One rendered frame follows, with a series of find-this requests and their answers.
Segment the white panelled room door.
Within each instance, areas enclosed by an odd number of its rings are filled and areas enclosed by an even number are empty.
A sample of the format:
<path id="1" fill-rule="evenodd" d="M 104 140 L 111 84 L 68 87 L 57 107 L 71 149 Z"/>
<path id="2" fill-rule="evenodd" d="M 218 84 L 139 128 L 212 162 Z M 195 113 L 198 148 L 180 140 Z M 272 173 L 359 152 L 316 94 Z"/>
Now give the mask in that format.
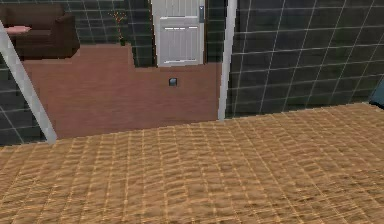
<path id="1" fill-rule="evenodd" d="M 204 23 L 199 6 L 205 0 L 151 0 L 156 61 L 159 67 L 203 63 Z"/>

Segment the pink cushion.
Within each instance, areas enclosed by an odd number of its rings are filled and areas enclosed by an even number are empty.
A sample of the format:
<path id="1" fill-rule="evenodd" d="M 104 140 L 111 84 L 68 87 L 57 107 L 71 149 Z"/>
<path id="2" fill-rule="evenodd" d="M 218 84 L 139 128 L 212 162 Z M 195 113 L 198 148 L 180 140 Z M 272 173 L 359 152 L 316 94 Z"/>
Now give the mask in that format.
<path id="1" fill-rule="evenodd" d="M 19 35 L 19 34 L 24 34 L 27 33 L 31 30 L 31 27 L 27 26 L 12 26 L 12 27 L 7 27 L 6 32 L 9 35 Z"/>

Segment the dark brown sofa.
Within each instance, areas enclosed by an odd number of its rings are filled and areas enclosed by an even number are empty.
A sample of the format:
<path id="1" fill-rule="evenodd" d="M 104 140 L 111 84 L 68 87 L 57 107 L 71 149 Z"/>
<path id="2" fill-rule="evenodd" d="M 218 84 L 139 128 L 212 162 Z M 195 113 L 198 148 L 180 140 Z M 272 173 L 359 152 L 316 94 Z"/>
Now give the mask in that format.
<path id="1" fill-rule="evenodd" d="M 5 28 L 28 28 L 9 35 L 21 60 L 71 58 L 80 48 L 75 16 L 58 3 L 3 3 L 0 21 Z"/>

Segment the dark blue furniture corner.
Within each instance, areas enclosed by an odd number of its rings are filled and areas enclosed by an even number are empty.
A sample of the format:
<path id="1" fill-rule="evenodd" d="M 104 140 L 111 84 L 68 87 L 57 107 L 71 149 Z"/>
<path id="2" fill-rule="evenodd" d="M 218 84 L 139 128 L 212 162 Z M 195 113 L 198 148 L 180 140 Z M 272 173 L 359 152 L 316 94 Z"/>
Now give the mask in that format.
<path id="1" fill-rule="evenodd" d="M 374 91 L 369 103 L 376 105 L 384 110 L 384 78 L 379 83 L 378 87 Z"/>

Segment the orange twig house plant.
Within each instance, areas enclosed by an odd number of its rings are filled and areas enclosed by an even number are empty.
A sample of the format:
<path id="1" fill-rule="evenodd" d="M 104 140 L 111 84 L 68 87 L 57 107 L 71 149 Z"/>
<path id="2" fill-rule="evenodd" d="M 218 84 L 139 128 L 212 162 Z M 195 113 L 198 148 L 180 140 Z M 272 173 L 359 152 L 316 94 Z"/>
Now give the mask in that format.
<path id="1" fill-rule="evenodd" d="M 126 15 L 124 12 L 120 11 L 112 11 L 109 13 L 109 15 L 115 20 L 117 25 L 117 32 L 118 32 L 118 39 L 121 46 L 126 45 L 125 37 L 122 33 L 122 25 L 121 22 L 126 18 Z"/>

